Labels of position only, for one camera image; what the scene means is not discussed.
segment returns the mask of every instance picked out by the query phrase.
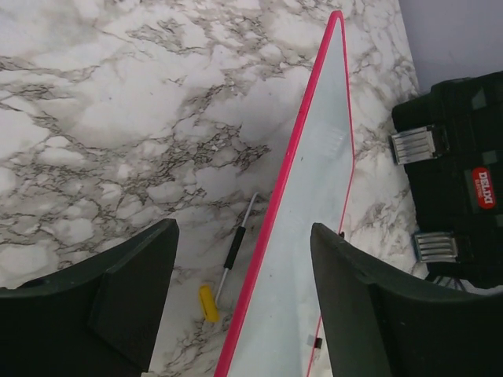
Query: marble surface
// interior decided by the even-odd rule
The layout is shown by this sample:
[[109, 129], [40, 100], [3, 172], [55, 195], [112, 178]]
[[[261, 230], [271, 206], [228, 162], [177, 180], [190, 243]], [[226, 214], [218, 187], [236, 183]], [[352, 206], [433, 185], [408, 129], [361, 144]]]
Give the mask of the marble surface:
[[[413, 202], [391, 109], [417, 90], [398, 0], [0, 0], [0, 286], [159, 218], [181, 229], [153, 376], [212, 375], [331, 11], [346, 17], [357, 164], [344, 230], [407, 271]], [[204, 323], [254, 191], [248, 232]], [[330, 375], [326, 350], [312, 375]]]

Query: black handle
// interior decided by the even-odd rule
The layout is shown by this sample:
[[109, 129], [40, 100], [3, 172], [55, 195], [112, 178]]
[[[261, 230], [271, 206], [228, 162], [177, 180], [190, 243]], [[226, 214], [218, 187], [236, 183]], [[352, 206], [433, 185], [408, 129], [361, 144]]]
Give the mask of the black handle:
[[232, 269], [234, 261], [236, 260], [237, 252], [239, 251], [239, 246], [241, 246], [241, 241], [243, 240], [244, 232], [246, 228], [244, 226], [238, 226], [236, 234], [234, 235], [233, 243], [230, 245], [229, 253], [227, 255], [226, 263], [223, 265], [224, 269]]

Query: yellow object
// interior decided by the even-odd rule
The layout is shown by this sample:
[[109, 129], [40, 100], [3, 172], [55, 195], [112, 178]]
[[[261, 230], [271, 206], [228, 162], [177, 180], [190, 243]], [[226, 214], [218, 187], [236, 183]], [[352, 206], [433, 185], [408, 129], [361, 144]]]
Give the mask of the yellow object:
[[218, 322], [218, 310], [209, 285], [201, 285], [199, 288], [199, 301], [203, 308], [204, 318], [208, 322]]

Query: tool case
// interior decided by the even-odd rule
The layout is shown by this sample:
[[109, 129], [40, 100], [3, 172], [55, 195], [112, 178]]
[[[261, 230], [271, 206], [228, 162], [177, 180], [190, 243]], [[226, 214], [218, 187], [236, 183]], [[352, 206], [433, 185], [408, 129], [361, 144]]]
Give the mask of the tool case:
[[400, 104], [391, 146], [404, 165], [430, 273], [503, 284], [503, 72], [441, 82]]

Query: brand logo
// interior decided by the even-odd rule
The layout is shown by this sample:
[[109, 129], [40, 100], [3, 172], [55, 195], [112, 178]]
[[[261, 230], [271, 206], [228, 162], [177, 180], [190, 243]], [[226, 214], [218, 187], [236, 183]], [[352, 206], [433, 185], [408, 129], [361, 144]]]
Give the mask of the brand logo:
[[479, 207], [490, 210], [496, 206], [493, 183], [490, 180], [489, 170], [485, 167], [477, 167], [472, 171], [473, 184]]

